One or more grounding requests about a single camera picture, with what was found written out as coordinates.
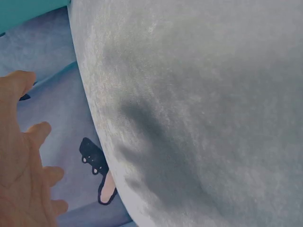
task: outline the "finger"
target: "finger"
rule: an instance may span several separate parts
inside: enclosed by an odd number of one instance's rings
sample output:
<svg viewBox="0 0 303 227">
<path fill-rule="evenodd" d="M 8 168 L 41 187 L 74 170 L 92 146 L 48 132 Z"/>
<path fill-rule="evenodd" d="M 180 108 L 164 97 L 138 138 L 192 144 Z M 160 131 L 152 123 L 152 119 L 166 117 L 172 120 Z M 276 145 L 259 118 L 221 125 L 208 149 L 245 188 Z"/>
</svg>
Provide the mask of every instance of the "finger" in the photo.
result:
<svg viewBox="0 0 303 227">
<path fill-rule="evenodd" d="M 0 78 L 1 97 L 17 103 L 29 91 L 36 79 L 34 72 L 15 71 Z"/>
<path fill-rule="evenodd" d="M 58 181 L 62 180 L 64 176 L 64 170 L 58 166 L 43 167 L 43 172 L 50 187 L 53 187 Z"/>
<path fill-rule="evenodd" d="M 35 143 L 35 145 L 38 146 L 38 148 L 40 148 L 51 130 L 52 127 L 49 123 L 42 122 L 31 126 L 26 131 L 26 135 L 31 139 L 32 142 Z"/>
<path fill-rule="evenodd" d="M 53 212 L 56 216 L 64 214 L 68 210 L 68 203 L 64 200 L 52 200 L 51 201 Z"/>
</svg>

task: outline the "teal fabric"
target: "teal fabric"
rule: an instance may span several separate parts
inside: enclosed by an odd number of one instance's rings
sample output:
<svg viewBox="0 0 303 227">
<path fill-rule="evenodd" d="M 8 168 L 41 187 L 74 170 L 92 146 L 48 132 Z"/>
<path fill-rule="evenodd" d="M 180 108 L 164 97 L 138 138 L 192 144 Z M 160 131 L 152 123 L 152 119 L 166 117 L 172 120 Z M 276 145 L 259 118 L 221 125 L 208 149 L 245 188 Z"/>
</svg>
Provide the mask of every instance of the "teal fabric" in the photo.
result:
<svg viewBox="0 0 303 227">
<path fill-rule="evenodd" d="M 0 34 L 29 19 L 69 5 L 71 0 L 1 0 Z"/>
</svg>

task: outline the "printed cartoon figure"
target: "printed cartoon figure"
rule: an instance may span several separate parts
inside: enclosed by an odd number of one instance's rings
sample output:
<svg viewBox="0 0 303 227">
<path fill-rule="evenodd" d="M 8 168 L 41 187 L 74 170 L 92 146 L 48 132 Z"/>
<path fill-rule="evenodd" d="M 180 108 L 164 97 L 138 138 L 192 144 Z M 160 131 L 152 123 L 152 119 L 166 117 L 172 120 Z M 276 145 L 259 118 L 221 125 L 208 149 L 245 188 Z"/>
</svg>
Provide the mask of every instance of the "printed cartoon figure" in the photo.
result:
<svg viewBox="0 0 303 227">
<path fill-rule="evenodd" d="M 24 101 L 24 100 L 27 100 L 27 99 L 30 99 L 30 96 L 29 96 L 28 94 L 25 94 L 25 95 L 23 95 L 23 96 L 19 99 L 19 101 Z"/>
<path fill-rule="evenodd" d="M 98 202 L 102 205 L 110 204 L 117 194 L 117 189 L 105 160 L 103 150 L 89 138 L 83 138 L 79 150 L 82 154 L 82 162 L 91 165 L 93 175 L 103 175 L 102 182 L 98 188 Z"/>
<path fill-rule="evenodd" d="M 23 96 L 19 99 L 19 101 L 24 101 L 24 100 L 28 100 L 28 99 L 30 99 L 30 96 L 29 96 L 28 94 L 25 94 L 25 95 L 23 95 Z"/>
</svg>

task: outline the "hand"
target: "hand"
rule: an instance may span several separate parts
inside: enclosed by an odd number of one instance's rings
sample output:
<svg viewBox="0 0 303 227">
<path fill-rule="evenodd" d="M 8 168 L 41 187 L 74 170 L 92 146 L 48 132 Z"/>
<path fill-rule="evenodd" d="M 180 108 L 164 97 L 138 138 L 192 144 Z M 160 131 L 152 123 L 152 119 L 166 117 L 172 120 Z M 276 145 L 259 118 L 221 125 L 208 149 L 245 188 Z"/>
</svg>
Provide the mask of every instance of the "hand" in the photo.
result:
<svg viewBox="0 0 303 227">
<path fill-rule="evenodd" d="M 39 154 L 51 126 L 43 122 L 21 132 L 17 123 L 17 102 L 35 78 L 24 71 L 0 78 L 0 227 L 55 227 L 68 208 L 50 199 L 63 170 L 42 167 Z"/>
</svg>

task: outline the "gray plush fabric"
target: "gray plush fabric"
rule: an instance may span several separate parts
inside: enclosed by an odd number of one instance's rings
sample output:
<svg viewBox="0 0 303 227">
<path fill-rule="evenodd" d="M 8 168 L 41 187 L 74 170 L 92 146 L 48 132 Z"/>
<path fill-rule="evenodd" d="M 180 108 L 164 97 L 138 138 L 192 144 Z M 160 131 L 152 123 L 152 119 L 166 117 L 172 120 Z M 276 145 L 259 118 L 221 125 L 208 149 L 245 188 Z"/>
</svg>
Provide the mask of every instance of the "gray plush fabric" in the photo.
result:
<svg viewBox="0 0 303 227">
<path fill-rule="evenodd" d="M 138 226 L 303 226 L 301 0 L 74 0 L 70 20 Z"/>
</svg>

